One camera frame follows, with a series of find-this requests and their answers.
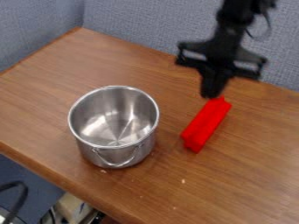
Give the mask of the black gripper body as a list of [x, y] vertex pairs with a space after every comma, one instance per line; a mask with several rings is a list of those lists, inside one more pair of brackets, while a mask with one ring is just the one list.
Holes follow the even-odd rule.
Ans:
[[267, 58], [241, 46], [245, 30], [244, 27], [219, 25], [211, 39], [180, 42], [176, 64], [201, 72], [225, 69], [232, 76], [257, 80]]

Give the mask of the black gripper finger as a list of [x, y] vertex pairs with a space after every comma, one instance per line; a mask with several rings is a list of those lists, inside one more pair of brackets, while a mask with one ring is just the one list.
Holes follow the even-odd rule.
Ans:
[[223, 71], [217, 73], [216, 80], [215, 80], [215, 96], [216, 97], [220, 96], [220, 93], [232, 77], [233, 77], [233, 73], [229, 71]]
[[201, 71], [201, 83], [200, 83], [200, 95], [203, 98], [216, 98], [217, 93], [213, 87], [215, 83], [215, 71], [213, 70], [203, 70]]

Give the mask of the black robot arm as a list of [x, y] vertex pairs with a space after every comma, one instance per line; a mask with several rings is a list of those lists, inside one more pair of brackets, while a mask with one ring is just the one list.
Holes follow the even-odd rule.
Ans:
[[267, 10], [276, 7], [276, 0], [224, 0], [216, 14], [217, 26], [211, 39], [177, 43], [175, 63], [195, 68], [201, 75], [200, 96], [216, 98], [228, 80], [236, 76], [257, 80], [267, 58], [241, 46], [244, 34], [252, 39], [248, 27], [255, 15], [265, 18], [268, 36], [272, 30]]

